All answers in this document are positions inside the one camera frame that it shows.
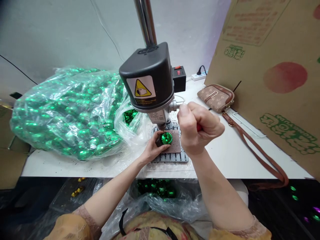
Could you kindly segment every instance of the cardboard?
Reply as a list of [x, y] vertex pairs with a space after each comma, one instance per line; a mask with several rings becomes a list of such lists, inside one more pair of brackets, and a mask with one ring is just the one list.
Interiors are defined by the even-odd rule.
[[320, 180], [320, 0], [233, 0], [205, 84]]
[[12, 110], [0, 106], [0, 190], [16, 186], [30, 150], [10, 130], [11, 114]]

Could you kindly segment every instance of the white table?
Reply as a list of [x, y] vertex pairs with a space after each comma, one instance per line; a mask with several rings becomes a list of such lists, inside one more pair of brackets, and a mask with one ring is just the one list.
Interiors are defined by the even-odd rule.
[[[197, 92], [204, 87], [204, 80], [188, 81], [186, 91], [177, 93], [185, 98], [185, 103], [194, 101], [208, 108], [198, 97]], [[234, 111], [229, 112], [231, 117], [241, 124], [254, 140], [272, 157], [287, 173], [290, 179], [313, 178], [294, 160], [272, 143], [267, 137]], [[174, 120], [176, 113], [170, 113]], [[274, 179], [245, 146], [235, 129], [230, 127], [226, 120], [220, 116], [225, 125], [222, 136], [211, 141], [206, 149], [212, 160], [223, 175], [228, 179]], [[39, 177], [115, 177], [126, 166], [140, 155], [143, 149], [137, 152], [124, 152], [118, 155], [103, 158], [92, 162], [80, 162], [62, 157], [52, 152], [36, 150], [27, 159], [22, 176]], [[141, 178], [197, 178], [191, 160], [188, 163], [150, 163], [139, 173]]]

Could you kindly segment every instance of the bag of green ornaments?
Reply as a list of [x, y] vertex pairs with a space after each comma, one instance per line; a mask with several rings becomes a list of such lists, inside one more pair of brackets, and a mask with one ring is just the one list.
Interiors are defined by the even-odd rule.
[[122, 151], [114, 118], [126, 96], [118, 73], [57, 69], [16, 101], [11, 130], [36, 149], [82, 161], [100, 159]]
[[151, 125], [148, 114], [137, 112], [127, 95], [116, 111], [114, 129], [126, 143], [130, 152], [145, 145], [149, 139]]

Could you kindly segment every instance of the yellow warning sticker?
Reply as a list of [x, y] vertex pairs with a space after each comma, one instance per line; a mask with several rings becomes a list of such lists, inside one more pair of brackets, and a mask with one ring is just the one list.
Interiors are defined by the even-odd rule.
[[143, 85], [143, 83], [139, 79], [137, 79], [136, 81], [135, 96], [136, 97], [151, 96], [151, 92], [147, 89], [145, 85]]
[[156, 96], [153, 79], [150, 75], [137, 78], [127, 78], [127, 83], [135, 99], [147, 99], [154, 98]]

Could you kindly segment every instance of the green logo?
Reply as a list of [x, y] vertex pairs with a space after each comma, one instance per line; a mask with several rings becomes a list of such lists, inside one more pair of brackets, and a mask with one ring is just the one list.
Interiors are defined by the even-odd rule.
[[291, 123], [281, 115], [271, 115], [265, 113], [260, 121], [275, 134], [278, 134], [282, 139], [286, 140], [291, 147], [297, 149], [301, 154], [314, 154], [320, 152], [320, 147], [315, 143], [317, 138], [307, 133], [303, 129]]
[[234, 59], [240, 60], [240, 58], [243, 57], [245, 51], [242, 50], [242, 47], [240, 46], [235, 46], [235, 45], [230, 45], [229, 47], [226, 47], [224, 50], [224, 55], [228, 57], [232, 57]]

